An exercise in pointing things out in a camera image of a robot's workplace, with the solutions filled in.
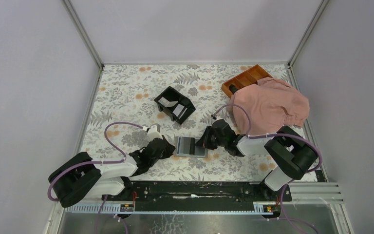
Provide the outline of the black card holder box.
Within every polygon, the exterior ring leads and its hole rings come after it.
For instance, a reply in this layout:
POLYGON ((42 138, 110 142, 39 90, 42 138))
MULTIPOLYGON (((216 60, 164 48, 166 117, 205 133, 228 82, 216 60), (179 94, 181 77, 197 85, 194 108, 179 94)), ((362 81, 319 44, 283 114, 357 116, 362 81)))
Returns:
POLYGON ((159 94, 154 99, 154 102, 157 104, 160 112, 164 112, 172 121, 180 125, 196 110, 188 97, 171 86, 159 94))

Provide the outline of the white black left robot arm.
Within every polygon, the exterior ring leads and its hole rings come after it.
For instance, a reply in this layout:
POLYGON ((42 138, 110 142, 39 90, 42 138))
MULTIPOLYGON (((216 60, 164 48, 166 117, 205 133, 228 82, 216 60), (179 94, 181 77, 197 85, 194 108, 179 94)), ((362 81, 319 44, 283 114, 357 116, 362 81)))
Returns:
POLYGON ((126 200, 132 190, 129 178, 146 173, 157 161, 172 156, 175 149, 165 138, 155 138, 120 160, 96 161, 80 152, 50 174, 47 196, 64 208, 103 195, 126 200))

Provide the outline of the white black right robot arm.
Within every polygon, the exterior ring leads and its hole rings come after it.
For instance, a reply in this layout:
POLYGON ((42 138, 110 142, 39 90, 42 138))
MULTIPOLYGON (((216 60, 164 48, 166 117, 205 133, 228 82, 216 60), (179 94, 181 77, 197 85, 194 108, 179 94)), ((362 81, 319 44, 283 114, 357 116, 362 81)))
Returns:
POLYGON ((276 198, 285 184, 302 179, 314 162, 321 159, 318 149, 288 126, 276 133, 239 135, 225 120, 219 119, 207 126, 193 145, 208 150, 224 147, 232 156, 270 155, 277 166, 262 180, 260 187, 261 197, 267 201, 276 198))

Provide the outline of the stack of cards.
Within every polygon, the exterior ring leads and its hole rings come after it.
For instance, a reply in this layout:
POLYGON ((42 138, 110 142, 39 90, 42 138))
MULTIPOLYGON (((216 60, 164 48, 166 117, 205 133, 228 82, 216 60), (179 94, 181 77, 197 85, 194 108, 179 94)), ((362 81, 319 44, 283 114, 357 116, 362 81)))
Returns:
POLYGON ((183 104, 181 101, 169 101, 161 97, 157 103, 161 112, 173 118, 181 118, 187 111, 187 105, 183 104))

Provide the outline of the grey card stack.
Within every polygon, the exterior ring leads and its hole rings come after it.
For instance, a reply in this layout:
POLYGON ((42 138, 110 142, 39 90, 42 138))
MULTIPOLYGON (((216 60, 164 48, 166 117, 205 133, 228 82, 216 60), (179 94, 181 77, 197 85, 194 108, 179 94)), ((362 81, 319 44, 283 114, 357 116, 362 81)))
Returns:
POLYGON ((174 138, 175 152, 178 157, 195 157, 207 158, 208 151, 206 148, 196 146, 199 138, 178 136, 174 138))

